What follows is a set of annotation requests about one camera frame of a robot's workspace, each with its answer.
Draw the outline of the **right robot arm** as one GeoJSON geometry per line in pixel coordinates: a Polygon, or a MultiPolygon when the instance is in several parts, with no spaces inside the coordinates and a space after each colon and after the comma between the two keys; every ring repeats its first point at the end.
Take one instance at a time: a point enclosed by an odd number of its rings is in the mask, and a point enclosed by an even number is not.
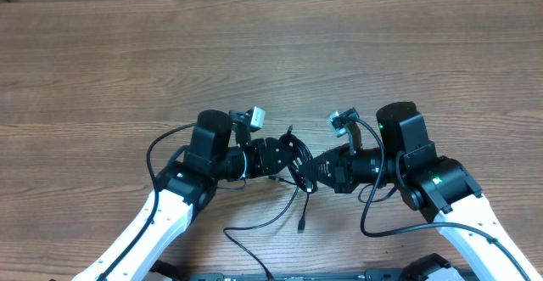
{"type": "Polygon", "coordinates": [[[515,245],[492,210],[483,189],[458,160],[439,156],[417,106],[410,101],[385,105],[370,133],[378,146],[364,149],[355,109],[332,113],[327,122],[347,144],[304,163],[299,174],[337,194],[350,194],[365,183],[372,191],[392,184],[402,201],[422,214],[423,224],[371,232],[366,227],[374,194],[364,201],[360,230],[384,238],[435,229],[462,255],[480,280],[540,280],[542,277],[515,245]]]}

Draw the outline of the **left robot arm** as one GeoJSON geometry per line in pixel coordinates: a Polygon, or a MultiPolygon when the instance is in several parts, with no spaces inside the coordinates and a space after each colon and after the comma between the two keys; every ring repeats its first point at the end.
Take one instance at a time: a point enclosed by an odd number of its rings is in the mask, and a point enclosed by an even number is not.
{"type": "Polygon", "coordinates": [[[276,175],[295,160],[294,147],[276,138],[251,139],[265,111],[205,110],[189,125],[190,143],[160,172],[143,208],[114,243],[77,280],[142,280],[166,247],[210,203],[220,180],[276,175]]]}

